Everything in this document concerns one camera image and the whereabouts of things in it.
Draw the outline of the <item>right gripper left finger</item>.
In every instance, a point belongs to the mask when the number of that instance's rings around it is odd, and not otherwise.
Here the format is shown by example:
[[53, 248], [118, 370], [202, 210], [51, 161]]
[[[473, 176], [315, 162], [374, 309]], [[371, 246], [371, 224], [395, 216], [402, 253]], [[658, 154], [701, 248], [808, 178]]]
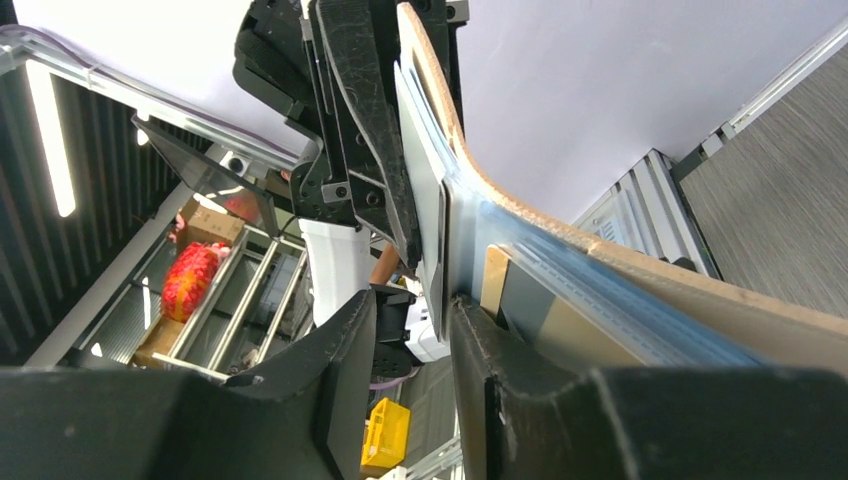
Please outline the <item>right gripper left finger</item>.
[[5, 479], [355, 479], [376, 303], [223, 382], [192, 371], [6, 369]]

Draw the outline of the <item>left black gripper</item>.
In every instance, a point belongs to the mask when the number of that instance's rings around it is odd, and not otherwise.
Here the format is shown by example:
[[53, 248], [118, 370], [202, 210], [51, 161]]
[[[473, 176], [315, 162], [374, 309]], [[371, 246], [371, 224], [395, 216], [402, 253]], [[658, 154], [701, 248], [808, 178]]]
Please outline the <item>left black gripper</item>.
[[[238, 27], [237, 85], [309, 139], [289, 174], [293, 213], [328, 224], [365, 226], [385, 238], [406, 267], [422, 258], [420, 229], [401, 139], [393, 63], [399, 54], [394, 1], [315, 1], [311, 22], [331, 77], [345, 172], [333, 172], [321, 137], [298, 1], [252, 1]], [[466, 0], [413, 2], [464, 128], [457, 32]]]

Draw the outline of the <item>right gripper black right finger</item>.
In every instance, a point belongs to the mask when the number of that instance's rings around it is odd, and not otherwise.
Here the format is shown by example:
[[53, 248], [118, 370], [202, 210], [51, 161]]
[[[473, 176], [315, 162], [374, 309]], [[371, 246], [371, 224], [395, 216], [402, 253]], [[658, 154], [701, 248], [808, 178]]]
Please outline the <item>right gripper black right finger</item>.
[[847, 381], [797, 368], [566, 371], [450, 306], [469, 479], [843, 479]]

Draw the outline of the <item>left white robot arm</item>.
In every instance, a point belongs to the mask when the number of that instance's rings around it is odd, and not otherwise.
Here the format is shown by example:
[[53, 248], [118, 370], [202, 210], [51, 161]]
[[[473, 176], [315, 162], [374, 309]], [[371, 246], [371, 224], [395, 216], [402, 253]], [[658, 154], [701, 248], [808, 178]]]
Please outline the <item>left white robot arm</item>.
[[254, 1], [238, 29], [237, 85], [310, 140], [285, 175], [307, 244], [313, 321], [376, 303], [374, 377], [402, 379], [446, 350], [420, 297], [393, 288], [422, 258], [400, 128], [396, 1]]

